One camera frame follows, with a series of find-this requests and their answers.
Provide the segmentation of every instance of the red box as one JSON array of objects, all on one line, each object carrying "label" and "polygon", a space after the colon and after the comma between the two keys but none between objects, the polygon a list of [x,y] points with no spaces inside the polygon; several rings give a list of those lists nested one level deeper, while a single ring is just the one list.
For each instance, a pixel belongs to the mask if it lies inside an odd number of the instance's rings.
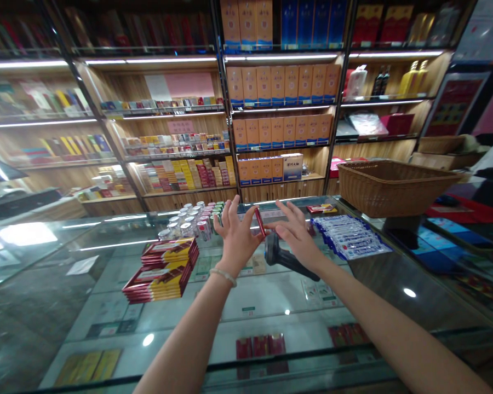
[{"label": "red box", "polygon": [[411,124],[415,118],[414,114],[392,114],[380,118],[382,124],[389,131],[389,135],[408,135]]}]

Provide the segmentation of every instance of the orange liquor box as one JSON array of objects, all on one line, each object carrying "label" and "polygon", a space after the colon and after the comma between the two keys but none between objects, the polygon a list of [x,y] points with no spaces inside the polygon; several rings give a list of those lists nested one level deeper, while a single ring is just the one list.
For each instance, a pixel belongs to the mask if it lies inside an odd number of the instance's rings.
[{"label": "orange liquor box", "polygon": [[327,65],[314,65],[312,67],[312,102],[322,103],[325,94],[325,80],[327,77]]},{"label": "orange liquor box", "polygon": [[250,163],[248,160],[238,160],[237,168],[239,170],[239,184],[241,186],[250,185]]},{"label": "orange liquor box", "polygon": [[300,81],[298,66],[285,67],[285,105],[297,105],[297,87]]},{"label": "orange liquor box", "polygon": [[245,121],[246,141],[248,150],[259,146],[259,122],[257,119],[247,119]]},{"label": "orange liquor box", "polygon": [[232,107],[242,107],[245,102],[243,93],[243,77],[241,67],[227,67],[226,79],[228,81],[228,94]]},{"label": "orange liquor box", "polygon": [[272,94],[270,93],[270,67],[257,67],[257,98],[260,107],[269,106],[272,102]]},{"label": "orange liquor box", "polygon": [[297,89],[299,104],[310,104],[312,93],[312,66],[300,66],[300,79]]},{"label": "orange liquor box", "polygon": [[231,49],[240,49],[241,35],[239,31],[239,7],[237,0],[223,0],[221,2],[221,16],[223,19],[223,33],[225,44]]},{"label": "orange liquor box", "polygon": [[272,0],[256,0],[257,49],[272,49]]},{"label": "orange liquor box", "polygon": [[325,77],[325,89],[323,92],[323,101],[333,103],[338,92],[338,83],[340,81],[341,65],[327,65]]},{"label": "orange liquor box", "polygon": [[262,118],[257,120],[259,129],[259,146],[261,149],[272,148],[272,125],[270,118]]},{"label": "orange liquor box", "polygon": [[281,156],[275,156],[271,158],[272,161],[272,182],[283,181],[283,158]]},{"label": "orange liquor box", "polygon": [[250,159],[250,184],[261,184],[262,159]]},{"label": "orange liquor box", "polygon": [[294,146],[305,146],[308,138],[308,116],[296,117],[296,143]]},{"label": "orange liquor box", "polygon": [[243,94],[245,97],[245,106],[257,106],[257,76],[256,67],[243,67],[241,69],[243,77]]},{"label": "orange liquor box", "polygon": [[318,117],[318,144],[328,144],[333,117],[331,114],[317,115]]},{"label": "orange liquor box", "polygon": [[286,118],[271,118],[272,148],[283,148],[283,126]]},{"label": "orange liquor box", "polygon": [[243,119],[234,119],[232,121],[232,127],[234,129],[234,140],[236,142],[236,150],[241,152],[248,150],[247,140],[247,123]]},{"label": "orange liquor box", "polygon": [[309,115],[307,116],[307,124],[308,124],[308,133],[307,133],[307,143],[313,142],[316,144],[318,142],[319,136],[319,123],[317,115]]},{"label": "orange liquor box", "polygon": [[285,67],[273,66],[270,68],[270,91],[272,105],[282,105],[285,102]]},{"label": "orange liquor box", "polygon": [[261,183],[272,183],[272,159],[262,158],[261,162]]},{"label": "orange liquor box", "polygon": [[296,117],[284,118],[283,144],[285,148],[293,148],[296,143]]},{"label": "orange liquor box", "polygon": [[256,35],[256,2],[238,0],[239,32],[241,35],[241,49],[253,50],[257,45]]}]

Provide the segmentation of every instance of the poster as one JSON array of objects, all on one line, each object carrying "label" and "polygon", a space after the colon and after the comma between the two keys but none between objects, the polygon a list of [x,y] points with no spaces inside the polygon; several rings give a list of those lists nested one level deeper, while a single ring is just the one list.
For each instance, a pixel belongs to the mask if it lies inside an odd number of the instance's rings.
[{"label": "poster", "polygon": [[422,137],[457,135],[489,72],[446,74],[422,130]]}]

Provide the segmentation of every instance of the price label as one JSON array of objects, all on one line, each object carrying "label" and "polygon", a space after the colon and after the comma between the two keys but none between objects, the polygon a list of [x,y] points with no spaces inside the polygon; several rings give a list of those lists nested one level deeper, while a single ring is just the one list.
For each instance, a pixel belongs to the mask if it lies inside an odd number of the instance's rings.
[{"label": "price label", "polygon": [[241,308],[241,311],[243,313],[243,317],[254,317],[256,307],[255,306],[248,306],[246,308]]}]

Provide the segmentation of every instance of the liquor bottle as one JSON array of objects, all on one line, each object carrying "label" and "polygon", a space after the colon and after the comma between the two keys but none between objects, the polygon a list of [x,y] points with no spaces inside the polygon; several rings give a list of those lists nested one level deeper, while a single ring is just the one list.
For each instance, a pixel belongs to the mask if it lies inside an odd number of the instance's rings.
[{"label": "liquor bottle", "polygon": [[383,80],[383,67],[384,66],[380,66],[380,74],[378,74],[378,76],[374,80],[374,86],[372,87],[372,95],[373,96],[379,96],[380,95],[380,91],[382,89],[382,80]]},{"label": "liquor bottle", "polygon": [[389,82],[389,77],[391,76],[389,74],[389,71],[391,71],[391,65],[387,66],[387,69],[385,70],[385,74],[382,78],[382,83],[380,85],[380,96],[383,96],[385,94],[385,88],[387,87],[387,82]]}]

